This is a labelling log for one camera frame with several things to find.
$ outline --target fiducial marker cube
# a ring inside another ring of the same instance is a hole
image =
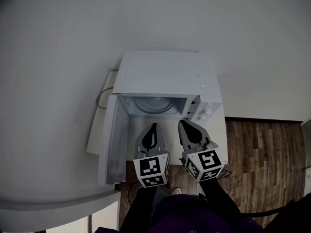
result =
[[[152,187],[167,183],[170,172],[168,154],[134,160],[138,180],[143,187]]]
[[[200,182],[217,177],[224,164],[213,149],[188,154],[185,167],[192,177]]]

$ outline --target wooden floor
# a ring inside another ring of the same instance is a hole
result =
[[[229,164],[232,175],[219,180],[241,212],[262,212],[302,198],[305,181],[305,150],[299,124],[226,122]],[[127,163],[127,182],[121,186],[120,225],[129,209],[127,188],[136,180],[133,162]],[[133,186],[133,201],[139,183]],[[182,166],[171,166],[169,187],[182,193],[203,193]],[[262,226],[274,216],[255,220]]]

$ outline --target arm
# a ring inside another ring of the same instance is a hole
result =
[[[311,193],[289,203],[265,228],[264,232],[311,232]]]
[[[236,233],[254,233],[263,230],[253,219],[238,216],[240,210],[219,185],[216,178],[202,181],[200,185],[205,193],[208,205],[214,212],[226,219]]]
[[[120,232],[147,232],[157,187],[140,188],[130,207]]]

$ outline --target open microwave door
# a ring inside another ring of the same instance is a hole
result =
[[[99,151],[98,185],[125,181],[129,115],[117,95],[109,96]]]

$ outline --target shoe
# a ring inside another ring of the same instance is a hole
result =
[[[181,194],[181,190],[180,190],[180,188],[176,187],[176,188],[174,188],[174,190],[172,191],[172,195],[178,195],[178,194]]]

